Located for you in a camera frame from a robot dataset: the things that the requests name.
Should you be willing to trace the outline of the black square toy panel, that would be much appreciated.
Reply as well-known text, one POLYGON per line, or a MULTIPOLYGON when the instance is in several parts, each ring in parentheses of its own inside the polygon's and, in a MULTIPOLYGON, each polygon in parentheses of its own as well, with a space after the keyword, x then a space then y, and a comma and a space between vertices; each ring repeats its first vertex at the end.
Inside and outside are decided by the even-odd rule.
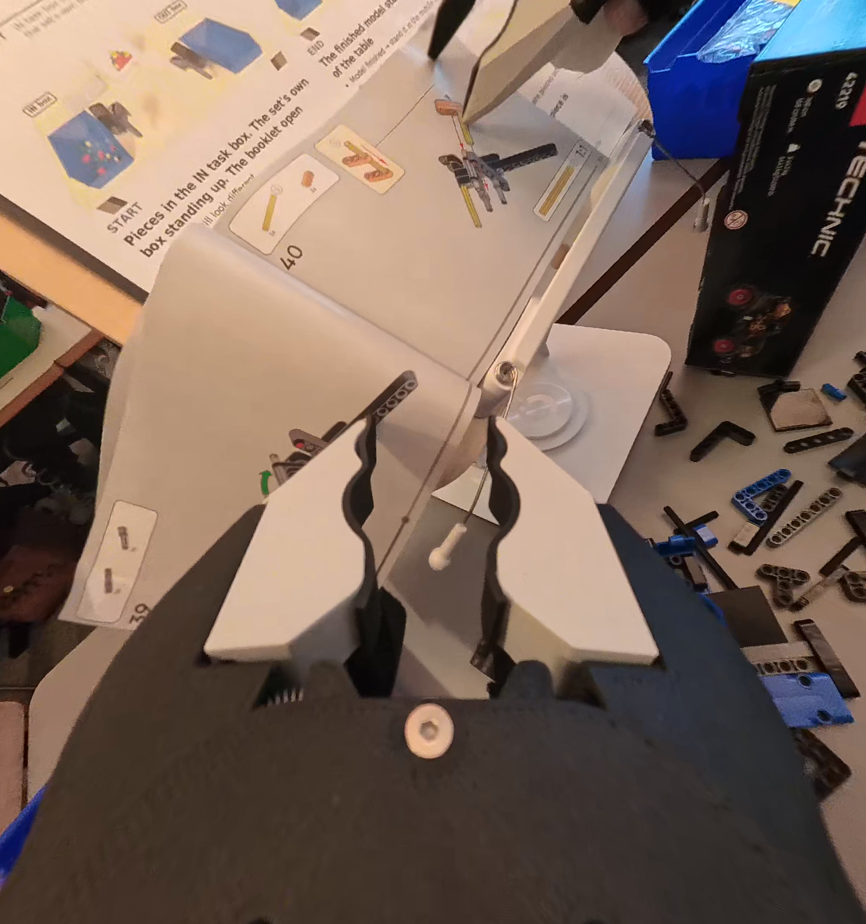
POLYGON ((775 433, 830 427, 832 419, 813 388, 778 379, 757 388, 758 399, 775 433))

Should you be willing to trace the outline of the crumpled shiny plastic bag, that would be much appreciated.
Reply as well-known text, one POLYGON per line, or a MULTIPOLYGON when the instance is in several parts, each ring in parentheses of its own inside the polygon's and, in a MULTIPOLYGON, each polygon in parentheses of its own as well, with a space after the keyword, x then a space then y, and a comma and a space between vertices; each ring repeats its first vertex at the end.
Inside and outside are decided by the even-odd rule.
POLYGON ((704 64, 756 56, 781 29, 798 1, 745 1, 696 52, 704 64))

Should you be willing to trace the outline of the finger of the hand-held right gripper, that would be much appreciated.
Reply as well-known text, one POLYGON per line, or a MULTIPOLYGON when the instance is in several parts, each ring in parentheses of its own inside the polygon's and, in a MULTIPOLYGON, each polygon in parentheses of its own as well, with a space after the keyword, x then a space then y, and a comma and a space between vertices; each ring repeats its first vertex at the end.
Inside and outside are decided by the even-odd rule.
POLYGON ((464 121, 490 113, 547 64, 586 74, 606 63, 621 36, 610 28, 603 11, 591 24, 580 23, 569 2, 513 3, 503 28, 472 69, 464 121))
POLYGON ((474 0, 448 0, 440 3, 427 48, 429 59, 439 58, 472 12, 474 5, 474 0))

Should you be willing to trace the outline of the black thin toy beam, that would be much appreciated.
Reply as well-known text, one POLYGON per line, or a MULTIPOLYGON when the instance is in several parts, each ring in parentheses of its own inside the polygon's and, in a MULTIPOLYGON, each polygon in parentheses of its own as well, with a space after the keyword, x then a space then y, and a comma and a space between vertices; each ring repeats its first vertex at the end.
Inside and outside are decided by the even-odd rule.
POLYGON ((791 440, 785 443, 782 449, 786 455, 798 455, 814 449, 846 443, 850 441, 853 436, 854 430, 852 428, 840 427, 791 440))

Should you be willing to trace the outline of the blue angled toy beam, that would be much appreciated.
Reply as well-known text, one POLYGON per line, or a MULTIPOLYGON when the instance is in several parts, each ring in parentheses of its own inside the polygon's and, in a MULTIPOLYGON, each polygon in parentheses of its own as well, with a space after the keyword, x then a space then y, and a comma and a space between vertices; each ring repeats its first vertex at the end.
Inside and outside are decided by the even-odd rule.
POLYGON ((768 516, 762 506, 756 502, 761 495, 768 493, 778 486, 786 484, 791 473, 787 468, 780 468, 761 479, 755 480, 731 497, 732 505, 743 514, 752 524, 761 526, 768 516))

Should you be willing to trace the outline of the brown bag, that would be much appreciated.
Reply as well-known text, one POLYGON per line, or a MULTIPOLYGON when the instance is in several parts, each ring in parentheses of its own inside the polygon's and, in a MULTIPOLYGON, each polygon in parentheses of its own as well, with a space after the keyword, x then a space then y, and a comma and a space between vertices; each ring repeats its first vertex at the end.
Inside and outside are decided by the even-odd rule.
POLYGON ((66 600, 86 528, 40 509, 25 509, 0 555, 0 623, 37 624, 66 600))

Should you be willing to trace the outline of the grey long toy beam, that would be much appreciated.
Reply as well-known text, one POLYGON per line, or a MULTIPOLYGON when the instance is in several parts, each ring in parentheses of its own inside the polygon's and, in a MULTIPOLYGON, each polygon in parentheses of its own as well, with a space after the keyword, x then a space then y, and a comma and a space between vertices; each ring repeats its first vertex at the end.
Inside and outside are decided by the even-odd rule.
POLYGON ((771 532, 764 545, 776 549, 801 534, 809 525, 834 507, 843 496, 840 488, 833 487, 823 491, 788 522, 771 532))

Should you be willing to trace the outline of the grey background desk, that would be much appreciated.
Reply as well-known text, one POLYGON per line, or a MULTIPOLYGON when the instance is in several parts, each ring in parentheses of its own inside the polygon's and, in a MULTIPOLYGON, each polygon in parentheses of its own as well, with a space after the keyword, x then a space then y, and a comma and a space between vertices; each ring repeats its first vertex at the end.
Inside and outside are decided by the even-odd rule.
POLYGON ((0 429, 103 340, 102 332, 52 303, 34 314, 42 322, 41 341, 0 381, 0 429))

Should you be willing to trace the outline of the white book stand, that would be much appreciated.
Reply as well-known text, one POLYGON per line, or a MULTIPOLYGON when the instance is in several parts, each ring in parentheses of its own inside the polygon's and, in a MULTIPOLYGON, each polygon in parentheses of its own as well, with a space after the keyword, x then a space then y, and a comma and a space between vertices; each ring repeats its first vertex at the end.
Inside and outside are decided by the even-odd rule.
MULTIPOLYGON (((103 338, 123 345, 141 311, 138 300, 80 265, 33 231, 0 213, 0 269, 18 269, 46 293, 38 295, 69 312, 103 338)), ((670 347, 650 334, 556 323, 547 358, 533 362, 534 378, 548 369, 585 408, 581 430, 558 432, 564 444, 546 448, 596 502, 607 502, 670 367, 670 347)))

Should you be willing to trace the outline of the toy truck set box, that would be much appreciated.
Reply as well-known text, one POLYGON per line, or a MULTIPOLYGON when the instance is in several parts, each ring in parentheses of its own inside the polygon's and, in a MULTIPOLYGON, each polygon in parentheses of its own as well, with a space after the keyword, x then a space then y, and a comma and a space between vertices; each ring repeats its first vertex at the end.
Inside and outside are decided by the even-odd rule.
POLYGON ((778 34, 750 67, 685 363, 789 374, 866 235, 866 22, 778 34))

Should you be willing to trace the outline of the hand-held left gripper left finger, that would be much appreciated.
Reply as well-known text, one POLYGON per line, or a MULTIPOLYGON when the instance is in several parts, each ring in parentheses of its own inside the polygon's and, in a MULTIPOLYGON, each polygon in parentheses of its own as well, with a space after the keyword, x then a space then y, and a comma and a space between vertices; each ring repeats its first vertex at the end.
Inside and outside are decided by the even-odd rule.
POLYGON ((359 419, 277 488, 204 645, 213 661, 277 664, 302 681, 342 664, 364 697, 388 697, 406 614, 378 585, 364 524, 374 509, 376 424, 359 419))

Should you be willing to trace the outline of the green storage bin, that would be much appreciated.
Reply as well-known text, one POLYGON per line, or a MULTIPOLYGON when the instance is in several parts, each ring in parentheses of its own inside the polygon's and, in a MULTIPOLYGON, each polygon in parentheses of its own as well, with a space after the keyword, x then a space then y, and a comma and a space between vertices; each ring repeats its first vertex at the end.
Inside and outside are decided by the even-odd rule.
POLYGON ((31 308, 7 296, 0 317, 0 379, 34 353, 41 341, 42 327, 31 308))

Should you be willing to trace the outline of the blue flat toy panel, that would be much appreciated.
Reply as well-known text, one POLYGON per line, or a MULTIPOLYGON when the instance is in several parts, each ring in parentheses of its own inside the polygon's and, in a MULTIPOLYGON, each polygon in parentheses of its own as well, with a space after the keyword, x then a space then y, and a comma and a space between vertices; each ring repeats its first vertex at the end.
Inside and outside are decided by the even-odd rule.
POLYGON ((855 722, 833 679, 825 673, 760 676, 788 729, 814 729, 855 722))

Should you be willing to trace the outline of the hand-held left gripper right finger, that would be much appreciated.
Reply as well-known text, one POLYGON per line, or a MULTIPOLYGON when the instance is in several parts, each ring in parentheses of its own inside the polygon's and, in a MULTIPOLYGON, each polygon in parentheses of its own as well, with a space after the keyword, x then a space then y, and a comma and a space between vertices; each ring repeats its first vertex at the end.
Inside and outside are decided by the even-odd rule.
POLYGON ((502 685, 512 666, 544 665, 565 685, 581 664, 647 666, 658 644, 591 493, 507 420, 488 421, 488 507, 474 666, 502 685))

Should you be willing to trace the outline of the toy instruction booklet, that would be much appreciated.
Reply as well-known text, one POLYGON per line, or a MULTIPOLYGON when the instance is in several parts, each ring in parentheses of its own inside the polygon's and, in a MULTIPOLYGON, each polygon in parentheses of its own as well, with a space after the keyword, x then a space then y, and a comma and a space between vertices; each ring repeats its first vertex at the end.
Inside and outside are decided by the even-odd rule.
POLYGON ((290 431, 412 372, 379 434, 388 571, 563 311, 647 100, 613 52, 464 121, 514 2, 431 60, 440 3, 0 2, 0 197, 148 293, 60 619, 135 628, 290 431))

